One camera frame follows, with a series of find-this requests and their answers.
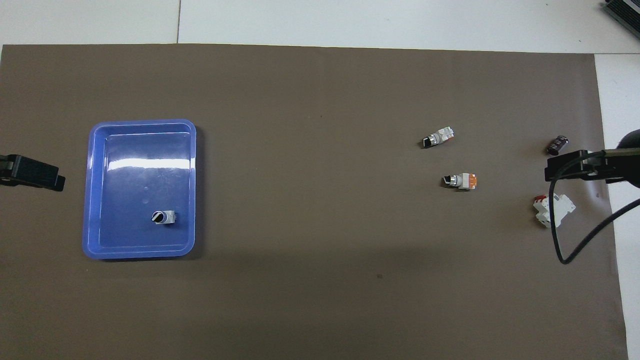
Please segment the white floor tile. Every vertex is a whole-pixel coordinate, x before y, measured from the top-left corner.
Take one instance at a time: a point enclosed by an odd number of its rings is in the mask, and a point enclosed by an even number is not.
[[[182,0],[180,43],[640,53],[585,0]]]
[[[0,44],[174,43],[179,0],[0,1]]]
[[[627,133],[640,129],[640,108],[637,106],[640,99],[640,54],[596,55],[596,71],[605,146],[612,149]],[[640,189],[628,183],[611,184],[609,196],[611,208],[616,211],[640,199]],[[636,208],[614,223],[629,359],[640,359],[639,220],[640,208]]]

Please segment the metal device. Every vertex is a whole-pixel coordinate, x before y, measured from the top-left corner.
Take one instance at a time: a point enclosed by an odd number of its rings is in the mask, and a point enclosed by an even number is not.
[[[158,210],[155,211],[153,215],[151,215],[151,221],[156,224],[173,224],[175,222],[175,211],[174,210]]]
[[[422,146],[426,149],[428,147],[436,146],[440,143],[444,143],[445,141],[453,138],[453,129],[451,126],[443,127],[435,133],[425,137],[422,139]]]
[[[567,265],[584,247],[607,225],[631,209],[640,206],[640,199],[632,201],[601,221],[582,239],[566,258],[563,256],[557,238],[556,210],[554,209],[554,189],[560,179],[605,180],[608,184],[628,181],[640,188],[640,129],[632,131],[620,140],[615,149],[596,152],[578,150],[547,160],[545,179],[549,184],[549,220],[551,236],[560,263]]]
[[[640,38],[640,0],[606,0],[603,9]]]
[[[569,139],[566,136],[560,135],[555,138],[554,141],[551,142],[551,144],[549,144],[549,147],[547,147],[547,152],[550,155],[557,156],[560,153],[560,150],[562,150],[562,148],[565,147],[565,145],[568,143]]]
[[[463,172],[458,175],[447,175],[443,176],[442,180],[445,184],[459,188],[461,190],[473,190],[477,185],[477,177],[475,174],[470,174],[468,172]]]
[[[26,185],[61,192],[65,177],[58,167],[22,155],[0,155],[0,185]]]

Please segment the white circuit breaker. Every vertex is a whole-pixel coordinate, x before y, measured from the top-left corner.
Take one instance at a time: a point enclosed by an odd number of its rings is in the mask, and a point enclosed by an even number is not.
[[[547,195],[540,195],[534,199],[533,207],[538,210],[536,218],[544,226],[551,227],[551,214],[549,213],[549,199]],[[575,205],[566,195],[554,194],[554,215],[556,227],[560,226],[562,219],[575,210]]]

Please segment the brown mat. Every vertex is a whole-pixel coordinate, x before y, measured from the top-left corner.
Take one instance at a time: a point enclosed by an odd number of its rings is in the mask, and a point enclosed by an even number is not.
[[[194,251],[87,258],[91,127],[182,118]],[[532,207],[551,139],[603,147],[592,55],[6,45],[0,122],[0,152],[67,177],[0,187],[4,358],[627,357],[612,228],[564,266]],[[441,186],[459,172],[478,189]],[[568,251],[611,209],[602,183],[557,193]]]

